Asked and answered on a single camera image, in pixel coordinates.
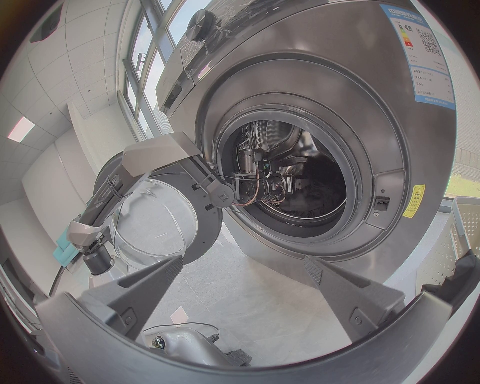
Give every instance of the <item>door lock slot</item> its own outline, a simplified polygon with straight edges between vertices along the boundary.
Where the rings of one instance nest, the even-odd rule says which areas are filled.
[[[388,204],[390,203],[390,198],[389,197],[381,197],[377,196],[375,197],[375,204],[373,206],[375,211],[382,211],[386,212],[388,209]]]

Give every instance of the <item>teal cushion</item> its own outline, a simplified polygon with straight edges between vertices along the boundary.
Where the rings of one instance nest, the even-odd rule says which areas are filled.
[[[70,245],[70,242],[67,240],[67,231],[68,231],[68,227],[65,229],[65,231],[61,234],[61,236],[57,240],[57,245],[63,250],[66,250],[67,247]]]
[[[62,261],[60,261],[60,264],[62,264],[65,268],[72,262],[72,260],[75,258],[76,255],[78,255],[78,249],[76,249],[73,244],[70,244],[67,249],[63,252],[62,254]]]
[[[57,249],[53,252],[53,257],[55,257],[60,264],[62,261],[62,255],[63,255],[63,249],[60,247],[57,247]]]

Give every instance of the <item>yellow warning sticker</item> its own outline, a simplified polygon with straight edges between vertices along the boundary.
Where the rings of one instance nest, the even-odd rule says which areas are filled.
[[[423,200],[423,195],[425,194],[425,185],[415,185],[413,187],[412,198],[410,199],[410,204],[408,204],[407,209],[403,213],[404,217],[409,219],[413,218],[417,211],[420,208],[421,201]]]

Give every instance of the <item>washing machine drum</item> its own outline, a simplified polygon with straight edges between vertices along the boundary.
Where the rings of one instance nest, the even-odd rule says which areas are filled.
[[[180,41],[157,96],[236,188],[225,221],[384,282],[429,227],[454,160],[433,32],[408,1],[222,3],[200,42]]]

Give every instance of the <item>qr code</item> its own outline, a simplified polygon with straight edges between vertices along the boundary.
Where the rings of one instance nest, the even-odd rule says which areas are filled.
[[[425,50],[430,53],[434,53],[435,55],[441,56],[440,48],[438,48],[437,41],[433,37],[430,32],[422,31],[417,28],[417,32],[420,35],[423,45],[425,46]]]

